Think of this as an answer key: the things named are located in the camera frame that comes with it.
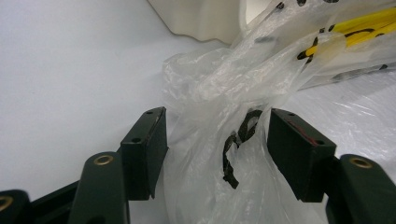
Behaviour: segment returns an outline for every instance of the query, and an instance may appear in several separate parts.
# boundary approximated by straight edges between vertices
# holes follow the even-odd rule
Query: crumpled plastic
[[[178,54],[164,63],[163,96],[172,118],[164,191],[171,223],[327,223],[323,203],[298,202],[272,162],[265,143],[269,111],[299,89],[393,66],[395,33],[347,48],[344,35],[320,29],[396,3],[303,2],[276,7],[273,1],[230,49]],[[314,57],[298,60],[316,38]],[[223,179],[222,153],[253,110],[262,111],[255,133],[227,152],[239,181],[234,189]]]

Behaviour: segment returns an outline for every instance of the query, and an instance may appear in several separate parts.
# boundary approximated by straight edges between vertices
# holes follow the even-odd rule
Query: plastic bag
[[[395,33],[347,48],[345,35],[321,32],[396,3],[303,2],[284,1],[282,6],[273,1],[231,49],[198,50],[165,62],[164,100],[174,124],[163,165],[171,223],[327,222],[322,203],[296,201],[268,155],[268,112],[300,88],[396,62]],[[314,57],[299,60],[313,43]],[[246,120],[252,111],[262,112]],[[252,134],[241,141],[237,133],[244,120]],[[225,150],[230,136],[237,144]],[[233,166],[236,187],[223,179],[223,154]]]

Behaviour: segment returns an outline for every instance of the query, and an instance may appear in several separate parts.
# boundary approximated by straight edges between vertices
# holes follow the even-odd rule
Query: beige plastic object
[[[168,28],[198,40],[231,44],[270,0],[148,0]]]

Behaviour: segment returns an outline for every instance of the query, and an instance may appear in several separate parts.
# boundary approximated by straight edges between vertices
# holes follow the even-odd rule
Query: screw hole
[[[318,145],[324,145],[324,142],[322,140],[315,140],[316,143],[318,143]]]
[[[132,142],[133,142],[133,143],[139,143],[140,141],[141,141],[140,138],[134,138],[134,139],[132,139]]]
[[[8,208],[14,199],[10,196],[0,196],[0,212]]]
[[[87,221],[87,224],[106,224],[106,219],[102,216],[93,217]]]
[[[370,168],[373,167],[373,165],[370,162],[368,162],[368,161],[366,161],[364,159],[360,159],[360,158],[356,158],[355,157],[355,158],[351,158],[349,161],[352,164],[354,164],[354,165],[356,165],[356,166],[358,166],[360,168],[370,169]]]
[[[104,156],[100,156],[98,158],[96,158],[93,163],[95,163],[96,165],[106,165],[111,163],[114,160],[114,158],[112,156],[108,156],[108,155],[104,155]]]

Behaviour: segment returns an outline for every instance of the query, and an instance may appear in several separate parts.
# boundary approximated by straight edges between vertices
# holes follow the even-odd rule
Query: translucent plastic bag
[[[322,32],[396,3],[303,2],[273,1],[231,49],[198,50],[165,62],[163,92],[173,115],[164,162],[171,223],[327,222],[323,204],[296,201],[268,155],[268,112],[300,88],[396,62],[395,33],[347,48],[344,34]],[[314,56],[298,59],[313,43]],[[262,112],[247,121],[252,133],[244,141],[238,131],[253,111]],[[235,136],[236,144],[227,151],[230,136]],[[223,154],[237,186],[223,179],[227,176]]]

